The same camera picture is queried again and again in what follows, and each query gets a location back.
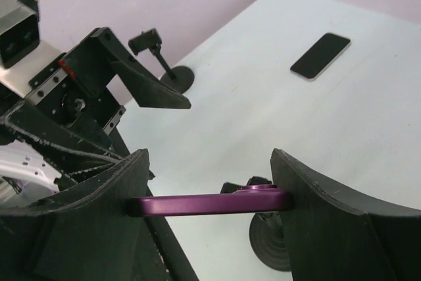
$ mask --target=white table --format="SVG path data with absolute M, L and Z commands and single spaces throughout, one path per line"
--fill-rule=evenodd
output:
M 290 66 L 326 33 L 352 44 L 313 82 Z M 333 0 L 258 0 L 180 62 L 191 110 L 119 125 L 148 148 L 155 195 L 217 193 L 271 177 L 273 148 L 374 197 L 421 209 L 421 26 Z M 291 280 L 248 240 L 252 215 L 168 218 L 200 280 Z

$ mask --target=mount stand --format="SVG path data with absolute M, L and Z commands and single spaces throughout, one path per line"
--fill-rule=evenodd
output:
M 254 176 L 246 186 L 272 184 L 266 178 Z M 239 184 L 226 182 L 220 193 L 234 193 L 240 188 Z M 256 213 L 250 223 L 249 239 L 251 248 L 262 263 L 277 271 L 291 271 L 279 212 Z
M 128 42 L 134 55 L 139 54 L 145 49 L 150 50 L 153 56 L 157 58 L 158 62 L 165 69 L 165 74 L 162 76 L 161 82 L 179 93 L 184 93 L 193 84 L 195 75 L 193 71 L 186 66 L 170 68 L 161 55 L 161 44 L 162 39 L 155 28 L 142 32 L 139 36 Z

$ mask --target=phone screen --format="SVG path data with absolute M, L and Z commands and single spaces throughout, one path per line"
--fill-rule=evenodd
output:
M 326 33 L 291 66 L 291 70 L 305 78 L 313 79 L 329 66 L 350 42 L 350 39 Z

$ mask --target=purple metal bar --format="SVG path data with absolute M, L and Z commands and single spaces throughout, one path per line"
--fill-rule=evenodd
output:
M 246 186 L 234 193 L 134 197 L 128 205 L 131 217 L 179 217 L 286 211 L 292 196 L 274 185 Z

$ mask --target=wire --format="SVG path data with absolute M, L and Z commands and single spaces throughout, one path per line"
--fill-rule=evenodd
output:
M 22 186 L 19 184 L 18 180 L 8 178 L 8 177 L 3 177 L 3 179 L 13 188 L 16 194 L 19 194 L 20 192 L 22 192 Z

